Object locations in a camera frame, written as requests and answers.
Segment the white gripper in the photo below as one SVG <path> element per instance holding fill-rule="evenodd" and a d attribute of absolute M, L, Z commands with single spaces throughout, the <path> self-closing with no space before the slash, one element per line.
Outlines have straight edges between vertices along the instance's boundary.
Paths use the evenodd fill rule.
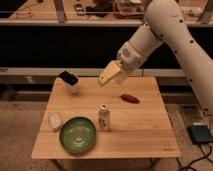
<path fill-rule="evenodd" d="M 125 42 L 118 50 L 117 59 L 112 60 L 100 74 L 98 83 L 101 86 L 106 85 L 115 76 L 115 82 L 122 84 L 128 78 L 128 73 L 125 71 L 138 69 L 146 61 L 146 58 L 138 53 L 129 42 Z"/>

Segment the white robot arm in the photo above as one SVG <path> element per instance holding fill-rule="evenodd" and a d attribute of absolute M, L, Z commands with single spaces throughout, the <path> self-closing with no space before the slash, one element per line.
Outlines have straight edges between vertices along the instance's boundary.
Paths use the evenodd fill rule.
<path fill-rule="evenodd" d="M 111 79 L 121 84 L 140 68 L 150 54 L 166 43 L 192 87 L 203 111 L 213 115 L 213 59 L 190 34 L 175 0 L 151 0 L 144 13 L 145 23 L 117 52 L 98 78 L 101 86 Z"/>

